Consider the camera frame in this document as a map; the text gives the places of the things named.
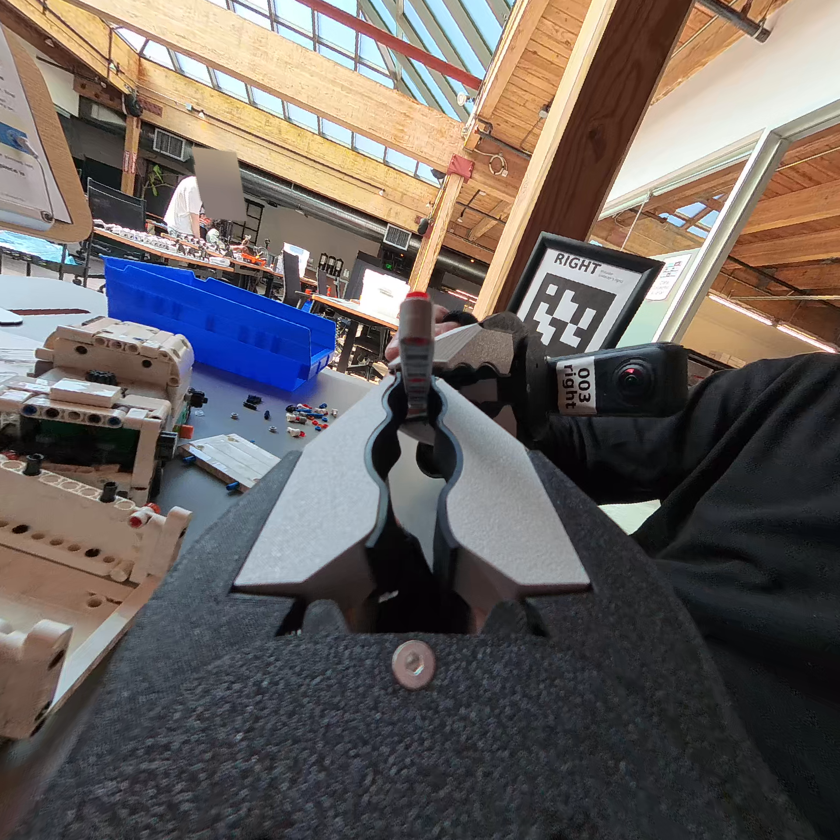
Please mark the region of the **wooden clipboard stand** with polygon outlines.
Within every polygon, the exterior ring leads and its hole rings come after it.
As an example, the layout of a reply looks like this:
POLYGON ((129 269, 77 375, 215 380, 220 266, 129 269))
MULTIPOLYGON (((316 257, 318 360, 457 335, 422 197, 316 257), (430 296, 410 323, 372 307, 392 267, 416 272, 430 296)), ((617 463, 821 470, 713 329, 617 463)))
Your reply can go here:
POLYGON ((13 52, 27 99, 35 117, 38 135, 43 144, 47 162, 64 199, 71 221, 69 224, 56 222, 50 230, 45 232, 37 232, 11 224, 2 224, 2 221, 1 228, 49 239, 60 244, 79 242, 90 235, 93 223, 88 200, 82 190, 66 136, 58 120, 45 80, 34 59, 27 52, 23 42, 4 26, 1 27, 2 34, 7 37, 8 44, 13 52))

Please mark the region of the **pile of mixed lego pieces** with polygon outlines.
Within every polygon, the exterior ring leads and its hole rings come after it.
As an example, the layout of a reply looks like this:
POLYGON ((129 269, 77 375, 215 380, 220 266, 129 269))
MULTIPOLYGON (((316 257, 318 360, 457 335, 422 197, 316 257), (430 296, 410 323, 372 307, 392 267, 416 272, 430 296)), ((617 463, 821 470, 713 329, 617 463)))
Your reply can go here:
POLYGON ((303 402, 290 403, 283 409, 283 413, 273 412, 267 405, 264 405, 262 397, 253 394, 246 396, 242 407, 251 412, 261 413, 268 427, 270 425, 277 426, 278 434, 281 432, 287 433, 288 426, 302 427, 306 432, 306 436, 311 432, 317 434, 326 430, 329 427, 329 423, 339 417, 338 409, 331 407, 327 403, 322 403, 319 406, 313 406, 303 402))

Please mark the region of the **wooden pillar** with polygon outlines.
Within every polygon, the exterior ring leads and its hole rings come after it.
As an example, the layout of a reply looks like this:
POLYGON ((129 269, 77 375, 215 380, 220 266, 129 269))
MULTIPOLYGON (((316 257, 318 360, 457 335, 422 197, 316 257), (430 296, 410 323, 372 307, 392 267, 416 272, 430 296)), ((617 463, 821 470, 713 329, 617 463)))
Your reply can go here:
POLYGON ((541 233, 588 240, 692 6, 591 3, 481 286, 478 319, 511 302, 541 233))

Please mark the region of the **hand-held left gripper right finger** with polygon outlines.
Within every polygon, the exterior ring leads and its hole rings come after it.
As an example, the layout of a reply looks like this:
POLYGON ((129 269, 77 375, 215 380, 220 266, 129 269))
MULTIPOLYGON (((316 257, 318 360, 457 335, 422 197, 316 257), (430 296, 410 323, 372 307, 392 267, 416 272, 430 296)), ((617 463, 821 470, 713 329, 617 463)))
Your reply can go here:
POLYGON ((528 450, 441 378, 434 461, 444 485, 428 547, 439 629, 472 634, 502 602, 582 594, 591 579, 528 450))

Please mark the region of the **silver ventilation duct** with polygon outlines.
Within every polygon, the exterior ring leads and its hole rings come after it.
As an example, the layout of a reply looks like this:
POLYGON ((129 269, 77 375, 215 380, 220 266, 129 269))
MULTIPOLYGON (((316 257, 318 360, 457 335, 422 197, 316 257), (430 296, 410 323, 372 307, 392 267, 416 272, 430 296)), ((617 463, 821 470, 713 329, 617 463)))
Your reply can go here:
MULTIPOLYGON (((300 211, 308 217, 383 244, 385 226, 389 223, 291 182, 259 173, 252 167, 241 164, 239 171, 246 194, 300 211)), ((422 244, 422 239, 416 233, 412 234, 412 243, 405 252, 415 254, 422 244)))

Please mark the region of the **white lego panel blue pins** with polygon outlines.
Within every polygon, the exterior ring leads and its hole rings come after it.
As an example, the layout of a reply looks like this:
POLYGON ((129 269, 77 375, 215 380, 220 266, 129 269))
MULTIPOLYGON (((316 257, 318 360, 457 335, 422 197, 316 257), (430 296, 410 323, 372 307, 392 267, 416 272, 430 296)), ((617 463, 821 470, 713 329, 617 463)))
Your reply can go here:
POLYGON ((245 492, 255 487, 280 458, 237 434, 220 434, 185 441, 179 447, 183 458, 190 459, 226 486, 245 492))

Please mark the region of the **wooden post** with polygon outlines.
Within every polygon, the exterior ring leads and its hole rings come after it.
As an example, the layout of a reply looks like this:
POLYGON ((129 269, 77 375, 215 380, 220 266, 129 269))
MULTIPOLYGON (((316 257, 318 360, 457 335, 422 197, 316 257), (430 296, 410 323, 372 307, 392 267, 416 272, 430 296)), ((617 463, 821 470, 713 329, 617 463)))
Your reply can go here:
POLYGON ((422 235, 422 244, 414 261, 409 280, 411 297, 425 292, 428 287, 460 190, 472 176, 474 167, 474 162, 461 154, 454 154, 450 160, 440 194, 426 232, 422 235))
POLYGON ((126 117, 122 154, 121 192, 129 196, 134 196, 141 128, 142 123, 139 117, 132 115, 126 117))

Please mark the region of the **long wooden work table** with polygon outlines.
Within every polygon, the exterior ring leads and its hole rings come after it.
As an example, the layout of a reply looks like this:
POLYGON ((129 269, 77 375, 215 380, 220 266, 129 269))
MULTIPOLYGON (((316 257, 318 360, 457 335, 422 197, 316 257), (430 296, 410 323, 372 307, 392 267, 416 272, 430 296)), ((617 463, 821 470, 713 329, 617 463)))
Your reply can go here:
POLYGON ((203 239, 171 237, 168 234, 151 234, 144 230, 135 230, 117 224, 102 224, 95 219, 91 238, 101 238, 124 248, 135 249, 148 256, 178 261, 180 263, 216 268, 234 274, 255 274, 258 279, 267 282, 282 282, 284 271, 279 267, 278 259, 264 259, 246 255, 242 250, 223 253, 207 247, 203 239))

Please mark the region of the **white lego garbage body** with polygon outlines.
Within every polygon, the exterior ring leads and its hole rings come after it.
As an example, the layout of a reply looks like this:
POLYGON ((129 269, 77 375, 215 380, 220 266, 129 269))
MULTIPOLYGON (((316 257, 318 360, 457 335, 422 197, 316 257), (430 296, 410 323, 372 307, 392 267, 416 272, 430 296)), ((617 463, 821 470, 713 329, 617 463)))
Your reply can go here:
POLYGON ((111 652, 173 566, 192 513, 1 459, 1 735, 28 739, 111 652))

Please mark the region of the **printed instruction sheet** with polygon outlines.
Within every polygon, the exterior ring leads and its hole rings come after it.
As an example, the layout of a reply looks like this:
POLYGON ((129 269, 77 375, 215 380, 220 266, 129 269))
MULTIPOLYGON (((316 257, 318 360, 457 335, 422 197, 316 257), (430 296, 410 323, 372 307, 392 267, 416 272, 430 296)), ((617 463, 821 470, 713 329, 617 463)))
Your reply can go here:
POLYGON ((1 221, 37 232, 71 221, 5 34, 1 35, 1 221))

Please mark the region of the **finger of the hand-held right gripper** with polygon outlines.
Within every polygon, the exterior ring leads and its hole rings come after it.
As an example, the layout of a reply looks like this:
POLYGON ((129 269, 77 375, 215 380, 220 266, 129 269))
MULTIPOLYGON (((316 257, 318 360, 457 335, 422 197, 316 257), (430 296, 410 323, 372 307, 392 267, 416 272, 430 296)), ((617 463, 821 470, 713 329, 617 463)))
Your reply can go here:
POLYGON ((488 415, 497 425, 509 433, 518 431, 517 419, 510 404, 501 400, 498 394, 498 382, 476 382, 463 385, 459 393, 488 415))
POLYGON ((460 366, 477 370, 484 363, 489 331, 470 324, 440 333, 434 339, 433 371, 454 371, 460 366))

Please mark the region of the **person's right forearm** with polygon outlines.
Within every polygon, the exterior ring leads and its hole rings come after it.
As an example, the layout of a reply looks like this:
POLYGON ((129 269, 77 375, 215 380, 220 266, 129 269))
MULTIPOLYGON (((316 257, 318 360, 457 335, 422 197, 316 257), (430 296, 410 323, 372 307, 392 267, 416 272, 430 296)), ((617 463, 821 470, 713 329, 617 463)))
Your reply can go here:
POLYGON ((598 503, 665 501, 719 478, 783 490, 838 475, 838 355, 801 354, 719 371, 663 418, 552 416, 532 448, 598 503))

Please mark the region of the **wooden standing desk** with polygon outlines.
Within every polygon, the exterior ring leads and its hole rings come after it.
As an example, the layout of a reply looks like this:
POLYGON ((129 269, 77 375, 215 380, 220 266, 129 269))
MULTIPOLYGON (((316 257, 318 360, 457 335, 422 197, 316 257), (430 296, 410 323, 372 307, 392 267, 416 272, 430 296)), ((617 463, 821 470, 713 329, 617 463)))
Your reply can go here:
POLYGON ((350 366, 360 327, 377 328, 381 331, 380 354, 384 352, 385 334, 396 333, 398 330, 398 321, 367 312, 357 303, 341 298, 323 296, 314 292, 310 295, 310 299, 312 300, 312 312, 315 312, 316 304, 318 304, 321 308, 336 311, 341 317, 347 319, 349 323, 347 336, 344 339, 339 361, 335 368, 339 373, 346 373, 350 366))

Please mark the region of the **blue plastic bin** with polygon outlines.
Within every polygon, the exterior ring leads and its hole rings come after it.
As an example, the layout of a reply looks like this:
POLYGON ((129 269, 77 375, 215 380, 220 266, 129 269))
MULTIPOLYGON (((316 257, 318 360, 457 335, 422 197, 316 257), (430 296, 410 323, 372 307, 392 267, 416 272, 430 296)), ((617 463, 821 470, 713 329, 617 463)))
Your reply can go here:
POLYGON ((195 360, 293 392, 335 354, 333 321, 187 269, 103 257, 108 315, 181 333, 195 360))

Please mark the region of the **grey lego beam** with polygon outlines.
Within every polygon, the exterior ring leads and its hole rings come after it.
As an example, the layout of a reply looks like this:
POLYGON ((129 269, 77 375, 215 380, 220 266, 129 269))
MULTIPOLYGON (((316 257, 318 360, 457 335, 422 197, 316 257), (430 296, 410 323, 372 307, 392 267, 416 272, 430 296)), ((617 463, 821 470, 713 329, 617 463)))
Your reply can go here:
POLYGON ((428 394, 432 384, 434 310, 432 302, 404 301, 400 307, 401 337, 428 336, 433 342, 426 348, 403 346, 399 357, 403 389, 406 395, 406 420, 422 422, 428 415, 428 394))

